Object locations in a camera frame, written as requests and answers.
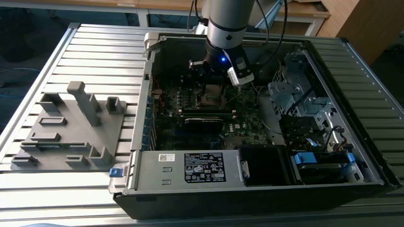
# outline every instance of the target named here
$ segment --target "floor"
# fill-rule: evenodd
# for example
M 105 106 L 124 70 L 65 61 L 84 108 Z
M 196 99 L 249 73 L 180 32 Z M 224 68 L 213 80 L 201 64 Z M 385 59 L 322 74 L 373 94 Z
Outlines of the floor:
M 25 40 L 28 46 L 33 49 L 33 57 L 22 62 L 10 63 L 0 56 L 0 70 L 2 70 L 4 67 L 33 68 L 40 70 L 70 22 L 122 26 L 138 25 L 137 16 L 124 13 L 80 11 L 72 13 L 72 11 L 57 10 L 54 18 L 50 18 L 52 11 L 49 12 L 44 9 L 32 9 L 29 13 L 34 31 L 25 35 Z M 196 25 L 196 23 L 196 18 L 192 18 L 190 26 Z M 152 15 L 150 25 L 154 27 L 186 28 L 186 17 Z M 402 62 L 404 48 L 397 46 L 388 50 L 372 65 L 376 75 L 380 77 L 401 105 L 404 105 L 404 92 L 401 92 L 404 84 Z M 20 96 L 25 95 L 30 84 L 36 79 L 36 74 L 34 71 L 9 71 L 6 73 L 0 73 L 0 132 L 20 104 L 22 99 Z
M 10 8 L 0 8 L 0 14 L 1 10 L 10 10 Z M 44 9 L 29 10 L 29 18 L 33 23 L 34 31 L 24 36 L 28 46 L 33 49 L 33 57 L 25 61 L 10 63 L 6 62 L 0 55 L 0 72 L 1 70 L 13 68 L 33 68 L 40 70 L 46 63 L 66 27 L 72 22 L 138 26 L 136 14 L 57 10 L 54 15 L 56 17 L 52 18 L 52 11 Z M 186 20 L 188 17 L 185 16 L 150 15 L 150 26 L 185 29 Z M 190 27 L 196 24 L 196 18 L 190 17 Z M 0 133 L 12 117 L 36 76 L 37 73 L 34 71 L 26 70 L 14 70 L 0 73 Z

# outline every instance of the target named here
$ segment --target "slotted aluminum surface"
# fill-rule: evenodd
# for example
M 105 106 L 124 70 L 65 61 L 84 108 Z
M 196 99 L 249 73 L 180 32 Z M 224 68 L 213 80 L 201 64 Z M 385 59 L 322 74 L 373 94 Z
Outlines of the slotted aluminum surface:
M 12 122 L 0 137 L 0 226 L 22 226 L 53 223 L 69 226 L 124 225 L 192 225 L 229 224 L 272 221 L 301 221 L 308 226 L 322 226 L 332 219 L 334 226 L 350 224 L 352 219 L 373 223 L 402 219 L 404 189 L 380 198 L 360 199 L 330 211 L 176 220 L 132 220 L 108 193 L 106 173 L 14 173 L 10 159 L 18 152 L 20 142 L 28 136 L 41 106 L 34 104 L 42 92 L 60 92 L 64 99 L 73 99 L 65 92 L 72 80 L 82 81 L 85 91 L 97 100 L 118 96 L 128 102 L 117 147 L 116 162 L 128 161 L 130 137 L 136 117 L 136 103 L 141 85 L 142 39 L 152 31 L 184 33 L 180 29 L 137 28 L 126 26 L 81 25 L 69 28 L 50 56 L 42 73 L 22 101 Z M 377 78 L 360 61 L 348 44 L 334 38 L 309 39 L 325 61 L 360 120 L 378 149 L 400 178 L 404 178 L 404 122 L 402 113 Z

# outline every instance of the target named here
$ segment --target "motherboard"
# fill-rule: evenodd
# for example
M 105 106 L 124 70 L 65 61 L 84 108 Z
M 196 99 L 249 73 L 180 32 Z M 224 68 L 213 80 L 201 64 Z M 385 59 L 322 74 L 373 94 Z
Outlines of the motherboard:
M 153 79 L 153 98 L 156 150 L 268 144 L 253 85 L 202 85 L 184 73 Z

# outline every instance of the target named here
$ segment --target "blue tab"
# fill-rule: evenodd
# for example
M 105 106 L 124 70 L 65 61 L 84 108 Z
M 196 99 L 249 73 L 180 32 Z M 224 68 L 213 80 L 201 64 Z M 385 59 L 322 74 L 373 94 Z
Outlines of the blue tab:
M 294 155 L 296 164 L 314 164 L 317 163 L 313 152 L 298 152 Z
M 305 140 L 309 142 L 309 144 L 313 146 L 313 147 L 317 147 L 317 143 L 310 139 L 310 138 L 305 138 Z
M 109 177 L 122 177 L 122 176 L 124 176 L 124 169 L 120 168 L 109 169 Z
M 352 153 L 348 153 L 346 157 L 348 157 L 349 162 L 354 162 L 354 157 L 353 157 Z

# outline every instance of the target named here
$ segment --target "wire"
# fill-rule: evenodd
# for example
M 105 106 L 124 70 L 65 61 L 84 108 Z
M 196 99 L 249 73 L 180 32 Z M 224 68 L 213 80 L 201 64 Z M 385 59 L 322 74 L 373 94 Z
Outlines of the wire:
M 5 73 L 8 71 L 13 71 L 13 70 L 30 70 L 30 71 L 34 71 L 34 72 L 40 72 L 40 70 L 32 69 L 32 68 L 14 68 L 14 69 L 8 69 L 8 70 L 1 71 L 0 74 Z
M 328 147 L 328 142 L 329 142 L 329 139 L 330 139 L 330 135 L 333 134 L 333 131 L 337 130 L 340 127 L 341 126 L 336 125 L 330 128 L 330 131 L 328 132 L 326 137 L 325 137 L 324 151 L 326 150 L 326 147 Z
M 265 122 L 264 122 L 262 120 L 261 120 L 261 123 L 262 123 L 262 125 L 265 126 L 265 128 L 266 128 L 270 132 L 273 132 L 274 134 L 282 135 L 280 132 L 273 131 L 273 130 L 265 125 Z
M 193 1 L 190 3 L 190 9 L 189 9 L 189 14 L 188 14 L 188 21 L 186 21 L 186 32 L 189 33 L 189 19 L 190 19 L 190 13 L 192 13 L 192 9 L 193 9 Z
M 201 18 L 200 18 L 200 15 L 197 14 L 197 0 L 194 0 L 194 2 L 193 2 L 193 4 L 194 4 L 194 15 L 196 15 L 196 17 L 197 17 L 197 20 L 200 20 Z
M 264 17 L 264 21 L 265 21 L 265 26 L 266 26 L 266 38 L 265 38 L 265 44 L 268 43 L 268 40 L 269 40 L 269 27 L 268 27 L 268 21 L 266 21 L 266 17 L 265 17 L 265 13 L 264 13 L 264 10 L 262 10 L 262 7 L 261 7 L 261 4 L 260 4 L 260 1 L 258 0 L 254 0 L 257 2 L 257 5 L 260 7 L 260 10 L 261 10 L 261 14 L 262 14 L 262 17 Z
M 258 89 L 258 93 L 257 93 L 257 102 L 256 102 L 256 103 L 258 103 L 258 97 L 260 97 L 260 93 L 261 93 L 262 88 L 268 88 L 268 87 L 261 87 L 261 88 Z
M 310 94 L 312 91 L 313 91 L 313 88 L 310 87 L 309 90 L 306 90 L 306 92 L 298 98 L 298 100 L 292 104 L 292 106 L 289 107 L 288 111 L 285 112 L 285 115 L 289 114 L 289 112 L 292 111 L 292 109 L 302 102 L 302 100 L 309 96 L 309 94 Z
M 257 91 L 257 89 L 254 88 L 253 83 L 250 83 L 250 85 L 252 85 L 252 88 L 253 88 L 254 92 L 257 93 L 258 91 Z
M 336 147 L 336 149 L 333 151 L 340 151 L 340 149 L 348 143 L 346 137 L 342 135 L 342 133 L 340 133 L 340 137 L 344 139 L 344 141 L 341 142 L 341 144 Z
M 5 96 L 5 95 L 0 95 L 0 97 L 4 97 L 4 98 L 24 98 L 25 96 Z
M 176 21 L 176 24 L 178 23 L 178 21 L 182 19 L 182 16 L 178 17 L 178 20 Z
M 288 20 L 288 0 L 284 0 L 284 3 L 285 3 L 285 17 L 284 17 L 284 28 L 282 28 L 282 33 L 280 35 L 280 38 L 278 38 L 278 43 L 277 43 L 277 47 L 270 55 L 270 57 L 268 58 L 268 60 L 261 64 L 265 65 L 269 60 L 273 58 L 273 56 L 276 55 L 277 51 L 278 51 L 278 48 L 280 48 L 280 45 L 282 44 L 282 40 L 284 40 L 284 35 L 285 35 L 285 23 L 286 23 L 286 20 Z
M 226 102 L 225 104 L 228 104 L 229 101 L 232 101 L 234 98 L 237 98 L 241 94 L 236 95 L 234 97 L 232 97 Z

